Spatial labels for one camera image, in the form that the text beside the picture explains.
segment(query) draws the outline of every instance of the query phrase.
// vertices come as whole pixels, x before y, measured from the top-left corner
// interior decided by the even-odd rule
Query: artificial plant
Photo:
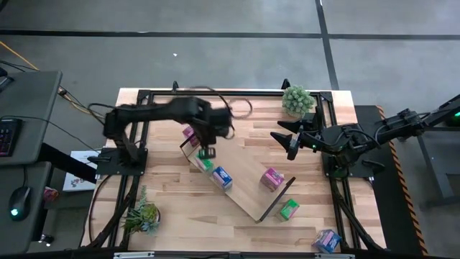
[[[285,89],[282,96],[282,107],[293,117],[303,117],[313,107],[315,99],[302,86],[291,86]]]
[[[129,234],[146,232],[152,235],[160,224],[160,211],[155,204],[147,203],[147,187],[142,186],[141,197],[137,206],[128,211],[124,220],[124,229]]]

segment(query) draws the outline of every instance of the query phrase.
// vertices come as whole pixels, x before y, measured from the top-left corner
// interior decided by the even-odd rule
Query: blue box
[[[332,230],[321,230],[311,244],[323,253],[333,253],[342,238]]]
[[[213,178],[221,185],[223,190],[226,191],[231,187],[232,179],[221,166],[214,169]]]

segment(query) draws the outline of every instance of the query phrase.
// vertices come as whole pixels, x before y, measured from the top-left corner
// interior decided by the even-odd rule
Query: green box
[[[277,214],[277,217],[282,221],[289,220],[295,213],[295,211],[299,208],[299,204],[290,199],[285,203],[285,205],[281,208],[280,212]]]
[[[205,171],[212,171],[214,169],[214,164],[209,159],[200,159],[200,155],[196,154],[196,162],[198,166]]]

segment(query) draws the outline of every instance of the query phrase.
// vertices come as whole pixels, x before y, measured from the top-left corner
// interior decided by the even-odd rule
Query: concrete floor
[[[329,33],[457,35],[457,0],[323,0]],[[314,0],[13,0],[0,13],[2,28],[151,32],[319,33]],[[321,39],[102,38],[1,36],[42,70],[62,70],[63,86],[83,103],[113,104],[121,87],[209,85],[279,88],[284,78],[310,89],[331,89]],[[434,109],[459,93],[460,41],[331,40],[341,90],[355,104],[379,104],[387,115],[404,108]],[[0,58],[21,63],[0,47]],[[58,99],[52,121],[89,145],[104,144],[101,126]],[[84,149],[50,128],[47,139],[69,152]],[[414,204],[436,195],[416,140],[397,144]],[[61,178],[53,179],[59,186]],[[88,204],[91,194],[75,194]],[[460,257],[460,206],[418,213],[431,255]],[[46,230],[55,244],[76,247],[88,208],[52,213]]]

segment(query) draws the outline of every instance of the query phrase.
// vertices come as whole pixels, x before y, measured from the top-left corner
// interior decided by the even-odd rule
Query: computer mouse
[[[24,220],[29,215],[30,191],[30,187],[22,186],[9,197],[8,214],[13,221]]]

